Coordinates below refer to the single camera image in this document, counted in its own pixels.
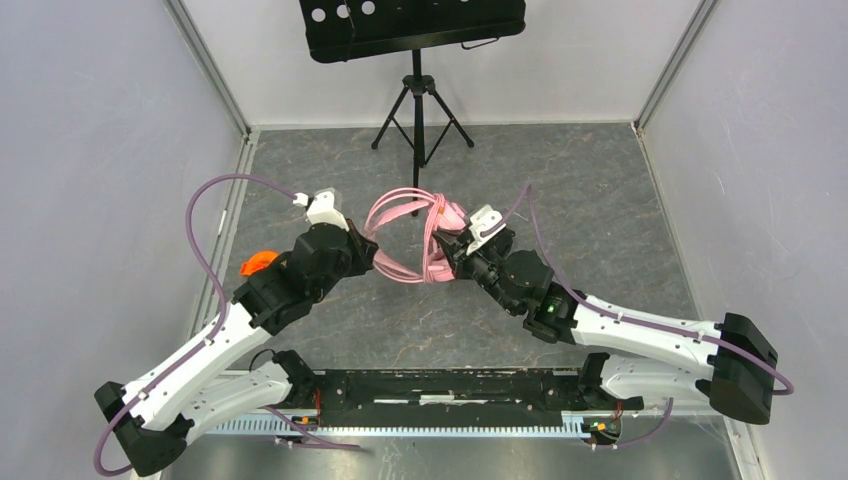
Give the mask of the pink headphones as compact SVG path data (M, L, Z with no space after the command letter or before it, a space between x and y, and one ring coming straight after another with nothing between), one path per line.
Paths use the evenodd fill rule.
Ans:
M466 210L442 193L402 187L380 196L365 221L365 234L376 241L387 236L374 257L376 270L402 284L446 283L455 279L446 254L433 235L457 233L465 227Z

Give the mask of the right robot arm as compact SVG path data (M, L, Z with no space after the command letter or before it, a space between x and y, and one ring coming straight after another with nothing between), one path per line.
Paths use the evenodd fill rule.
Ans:
M778 354L754 322L726 313L720 322L685 320L623 308L557 282L533 250L513 250L504 229L481 246L470 232L438 231L454 276L472 280L534 337L586 347L592 354L577 382L580 400L681 398L754 425L771 420ZM631 360L615 357L619 350Z

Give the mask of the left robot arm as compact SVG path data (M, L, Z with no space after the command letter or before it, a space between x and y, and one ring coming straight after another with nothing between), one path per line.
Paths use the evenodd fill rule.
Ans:
M250 274L221 312L148 373L107 382L94 398L109 432L140 476L172 464L212 427L254 408L306 405L313 379L271 360L253 375L210 383L235 360L308 315L342 279L384 267L387 258L342 215L312 220L291 250Z

